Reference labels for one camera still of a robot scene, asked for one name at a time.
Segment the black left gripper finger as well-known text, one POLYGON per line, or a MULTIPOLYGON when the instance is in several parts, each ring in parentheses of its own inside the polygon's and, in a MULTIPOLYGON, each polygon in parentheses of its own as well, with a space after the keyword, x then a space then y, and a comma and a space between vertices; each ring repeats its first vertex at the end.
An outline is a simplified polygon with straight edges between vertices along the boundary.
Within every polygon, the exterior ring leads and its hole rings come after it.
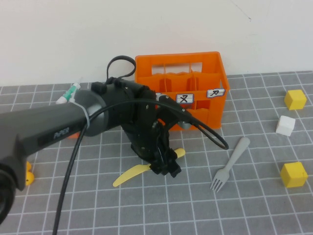
POLYGON ((152 134, 152 170, 156 174, 166 175, 168 170, 169 134, 159 121, 152 123, 150 133, 152 134))
POLYGON ((167 170, 170 173, 170 175, 175 178, 180 172, 181 168, 179 164, 177 163, 177 159, 182 157, 182 148, 178 149, 170 149, 167 154, 167 170))

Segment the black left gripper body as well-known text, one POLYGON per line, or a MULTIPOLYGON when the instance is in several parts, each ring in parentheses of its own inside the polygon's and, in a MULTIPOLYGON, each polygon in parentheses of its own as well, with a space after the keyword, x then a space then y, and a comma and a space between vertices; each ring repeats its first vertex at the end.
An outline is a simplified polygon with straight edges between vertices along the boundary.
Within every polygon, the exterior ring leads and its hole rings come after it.
POLYGON ((145 161, 170 161, 169 129, 171 104, 161 101, 124 101, 130 119, 123 130, 132 150, 145 161))

